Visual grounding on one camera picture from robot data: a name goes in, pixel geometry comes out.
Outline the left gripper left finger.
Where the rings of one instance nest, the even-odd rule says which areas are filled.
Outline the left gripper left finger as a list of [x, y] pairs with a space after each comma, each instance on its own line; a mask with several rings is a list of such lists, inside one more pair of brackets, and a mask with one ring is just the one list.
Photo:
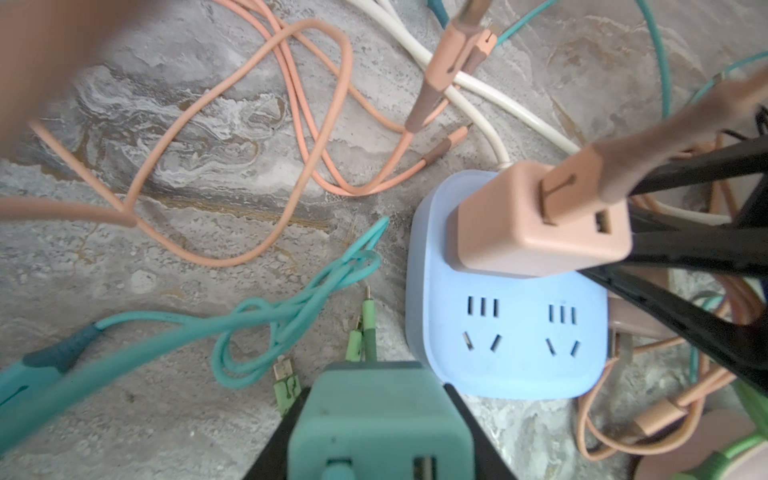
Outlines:
[[257, 456], [243, 480], [285, 480], [288, 478], [288, 444], [311, 389], [304, 389], [282, 418], [275, 432]]

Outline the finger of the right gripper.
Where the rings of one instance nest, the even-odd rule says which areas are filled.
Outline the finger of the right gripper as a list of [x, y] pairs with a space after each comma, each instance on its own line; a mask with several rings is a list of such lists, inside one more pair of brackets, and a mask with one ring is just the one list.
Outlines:
[[[633, 195], [767, 172], [760, 136], [652, 170]], [[767, 187], [759, 186], [736, 220], [712, 226], [630, 209], [633, 249], [627, 265], [674, 267], [729, 275], [767, 276]]]
[[645, 311], [762, 394], [767, 393], [767, 313], [728, 323], [656, 284], [616, 268], [581, 272]]

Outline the teal charger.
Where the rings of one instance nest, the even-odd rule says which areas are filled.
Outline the teal charger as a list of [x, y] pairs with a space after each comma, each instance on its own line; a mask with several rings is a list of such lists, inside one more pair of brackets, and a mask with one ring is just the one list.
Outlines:
[[473, 479], [472, 433], [417, 362], [337, 362], [313, 383], [287, 451], [290, 479]]

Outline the pink usb charger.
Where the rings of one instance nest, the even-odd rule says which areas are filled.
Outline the pink usb charger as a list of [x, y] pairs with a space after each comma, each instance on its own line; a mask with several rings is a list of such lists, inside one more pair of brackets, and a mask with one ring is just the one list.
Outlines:
[[618, 333], [657, 340], [676, 336], [653, 316], [613, 294], [608, 295], [608, 316], [609, 327]]
[[456, 270], [513, 278], [558, 275], [618, 262], [632, 249], [628, 207], [565, 225], [545, 223], [540, 181], [552, 168], [521, 161], [460, 202], [449, 215], [446, 256]]

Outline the blue power strip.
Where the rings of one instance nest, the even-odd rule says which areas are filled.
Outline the blue power strip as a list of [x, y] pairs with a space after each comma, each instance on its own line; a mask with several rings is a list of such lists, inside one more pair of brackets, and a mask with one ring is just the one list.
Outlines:
[[494, 176], [456, 173], [419, 204], [408, 249], [407, 344], [440, 380], [467, 395], [578, 397], [604, 369], [606, 290], [578, 272], [514, 279], [458, 271], [446, 258], [450, 215]]

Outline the pink USB charger front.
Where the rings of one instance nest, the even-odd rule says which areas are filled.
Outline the pink USB charger front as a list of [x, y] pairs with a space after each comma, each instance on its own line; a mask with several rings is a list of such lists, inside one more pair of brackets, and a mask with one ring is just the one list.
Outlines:
[[609, 327], [618, 333], [657, 340], [676, 336], [653, 316], [613, 294], [608, 295], [608, 316]]

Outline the pink power strip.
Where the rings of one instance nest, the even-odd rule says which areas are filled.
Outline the pink power strip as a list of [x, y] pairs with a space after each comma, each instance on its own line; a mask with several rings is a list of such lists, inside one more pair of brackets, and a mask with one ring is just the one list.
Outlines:
[[[702, 464], [716, 451], [723, 450], [756, 431], [746, 414], [729, 410], [713, 410], [701, 418], [692, 437], [680, 448], [661, 455], [642, 458], [633, 479], [672, 479]], [[744, 452], [724, 472], [723, 479], [766, 479], [767, 444], [755, 452]]]

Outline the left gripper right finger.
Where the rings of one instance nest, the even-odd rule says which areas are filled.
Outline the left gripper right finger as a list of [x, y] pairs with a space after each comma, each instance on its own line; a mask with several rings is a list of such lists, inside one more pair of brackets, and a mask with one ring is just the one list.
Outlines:
[[475, 479], [516, 480], [457, 390], [450, 384], [445, 384], [444, 389], [472, 434]]

